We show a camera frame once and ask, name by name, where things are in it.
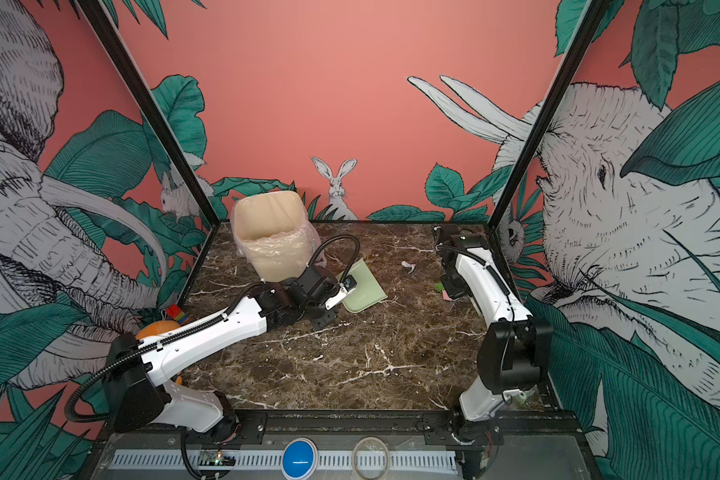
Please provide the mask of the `white paper scrap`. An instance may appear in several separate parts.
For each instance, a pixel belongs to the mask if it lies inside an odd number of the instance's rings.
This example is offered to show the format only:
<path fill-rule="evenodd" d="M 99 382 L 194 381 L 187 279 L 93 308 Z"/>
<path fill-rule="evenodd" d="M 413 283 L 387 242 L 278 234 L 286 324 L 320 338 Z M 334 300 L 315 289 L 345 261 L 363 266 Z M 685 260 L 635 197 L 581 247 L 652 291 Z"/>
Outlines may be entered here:
<path fill-rule="evenodd" d="M 416 265 L 413 263 L 409 263 L 407 261 L 402 261 L 401 266 L 403 268 L 406 268 L 408 270 L 409 274 L 412 274 L 415 271 Z"/>

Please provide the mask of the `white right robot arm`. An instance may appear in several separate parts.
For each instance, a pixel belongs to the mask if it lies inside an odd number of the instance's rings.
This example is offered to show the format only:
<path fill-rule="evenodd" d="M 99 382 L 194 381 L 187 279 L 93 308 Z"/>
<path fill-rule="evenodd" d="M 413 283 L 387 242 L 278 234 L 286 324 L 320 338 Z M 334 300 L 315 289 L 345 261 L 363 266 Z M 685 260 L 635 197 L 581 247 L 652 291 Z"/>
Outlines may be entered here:
<path fill-rule="evenodd" d="M 433 237 L 444 292 L 451 300 L 469 298 L 487 328 L 477 353 L 477 377 L 451 409 L 448 426 L 457 444 L 480 445 L 499 436 L 496 413 L 543 380 L 552 327 L 519 300 L 485 235 L 446 224 L 434 226 Z"/>

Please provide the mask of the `cream trash bin with bag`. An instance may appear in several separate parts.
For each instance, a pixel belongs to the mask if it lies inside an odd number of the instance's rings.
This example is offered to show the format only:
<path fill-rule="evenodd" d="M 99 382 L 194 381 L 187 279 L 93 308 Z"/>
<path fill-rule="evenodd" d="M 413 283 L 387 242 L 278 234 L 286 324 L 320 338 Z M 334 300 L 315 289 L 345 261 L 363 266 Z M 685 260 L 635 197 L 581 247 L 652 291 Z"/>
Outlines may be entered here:
<path fill-rule="evenodd" d="M 268 282 L 300 276 L 321 244 L 301 197 L 294 191 L 243 198 L 230 219 L 238 252 L 259 278 Z"/>

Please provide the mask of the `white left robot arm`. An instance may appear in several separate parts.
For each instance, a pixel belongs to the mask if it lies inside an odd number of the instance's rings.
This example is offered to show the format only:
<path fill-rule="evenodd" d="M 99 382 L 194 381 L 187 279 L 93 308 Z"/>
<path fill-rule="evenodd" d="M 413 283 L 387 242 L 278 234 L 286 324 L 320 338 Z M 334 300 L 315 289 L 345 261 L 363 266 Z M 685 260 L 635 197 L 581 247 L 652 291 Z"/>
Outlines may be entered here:
<path fill-rule="evenodd" d="M 334 321 L 338 304 L 358 284 L 348 269 L 334 276 L 318 265 L 318 257 L 312 254 L 299 277 L 251 283 L 228 307 L 177 329 L 142 340 L 120 336 L 111 344 L 104 368 L 67 400 L 67 420 L 106 421 L 116 433 L 170 425 L 216 444 L 232 441 L 240 420 L 226 395 L 182 386 L 178 375 L 242 340 L 303 320 L 315 330 Z"/>

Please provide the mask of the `pale green dustpan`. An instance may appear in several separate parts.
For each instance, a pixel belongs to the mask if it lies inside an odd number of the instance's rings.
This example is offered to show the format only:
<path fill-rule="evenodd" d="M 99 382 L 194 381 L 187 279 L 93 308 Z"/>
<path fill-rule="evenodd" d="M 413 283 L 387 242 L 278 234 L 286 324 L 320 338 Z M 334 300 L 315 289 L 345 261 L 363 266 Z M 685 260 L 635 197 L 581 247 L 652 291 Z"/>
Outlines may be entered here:
<path fill-rule="evenodd" d="M 388 298 L 363 259 L 356 261 L 350 268 L 346 286 L 348 295 L 342 300 L 342 305 L 353 314 L 358 314 Z"/>

